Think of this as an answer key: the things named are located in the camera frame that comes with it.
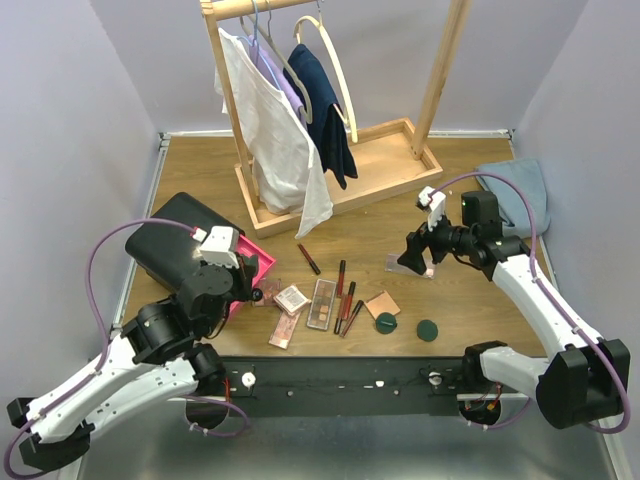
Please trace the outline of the long eyeshadow palette purple tones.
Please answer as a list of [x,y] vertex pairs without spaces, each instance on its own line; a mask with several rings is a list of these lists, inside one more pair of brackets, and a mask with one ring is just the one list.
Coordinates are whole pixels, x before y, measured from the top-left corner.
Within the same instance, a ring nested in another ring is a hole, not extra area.
[[[412,277],[419,277],[420,276],[419,274],[417,274],[413,270],[409,269],[408,267],[400,265],[398,263],[399,257],[400,257],[399,254],[390,253],[390,254],[387,255],[386,263],[385,263],[385,271],[386,272],[395,273],[395,274],[402,274],[402,275],[408,275],[408,276],[412,276]],[[432,279],[434,276],[435,276],[435,266],[433,264],[431,264],[430,262],[427,262],[426,263],[426,271],[420,277],[421,278],[425,278],[425,279]]]

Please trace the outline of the pink drawer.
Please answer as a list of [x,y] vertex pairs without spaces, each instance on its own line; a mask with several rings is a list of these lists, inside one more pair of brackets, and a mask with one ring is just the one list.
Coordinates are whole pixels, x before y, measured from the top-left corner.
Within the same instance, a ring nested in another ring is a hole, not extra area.
[[251,259],[257,257],[257,269],[252,280],[252,287],[257,288],[261,280],[267,277],[268,273],[273,269],[277,260],[253,243],[251,240],[240,234],[236,245],[236,252],[240,255]]

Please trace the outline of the black organizer box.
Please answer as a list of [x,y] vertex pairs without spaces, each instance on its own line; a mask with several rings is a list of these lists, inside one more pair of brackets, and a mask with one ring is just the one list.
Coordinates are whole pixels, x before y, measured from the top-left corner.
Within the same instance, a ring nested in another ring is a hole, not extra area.
[[[190,194],[179,192],[153,215],[210,231],[229,226],[244,231]],[[164,224],[145,223],[126,241],[125,251],[146,273],[170,292],[200,267],[199,243],[186,231]]]

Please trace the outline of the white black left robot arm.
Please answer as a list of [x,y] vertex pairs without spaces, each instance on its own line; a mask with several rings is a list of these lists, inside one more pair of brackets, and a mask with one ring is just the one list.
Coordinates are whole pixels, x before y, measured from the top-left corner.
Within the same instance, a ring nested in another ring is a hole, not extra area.
[[201,262],[179,289],[142,307],[100,354],[59,387],[17,398],[7,413],[18,433],[4,456],[18,452],[38,478],[84,456],[99,432],[139,409],[174,397],[216,393],[225,367],[208,344],[232,304],[254,298],[257,256],[232,253],[230,264]]

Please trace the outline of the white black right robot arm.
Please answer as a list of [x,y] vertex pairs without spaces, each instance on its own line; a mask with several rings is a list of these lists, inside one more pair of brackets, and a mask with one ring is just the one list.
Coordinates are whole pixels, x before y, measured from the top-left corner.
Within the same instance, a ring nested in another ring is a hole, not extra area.
[[625,344],[590,327],[539,273],[533,248],[518,236],[504,235],[494,194],[463,194],[459,226],[447,218],[445,204],[440,191],[426,187],[420,192],[417,206],[427,219],[407,235],[399,264],[423,275],[425,251],[434,264],[447,256],[465,261],[508,296],[545,351],[544,357],[532,358],[501,341],[473,345],[459,370],[462,384],[474,392],[493,383],[516,390],[534,401],[557,429],[620,416],[620,424],[606,431],[624,430],[631,414],[631,355]]

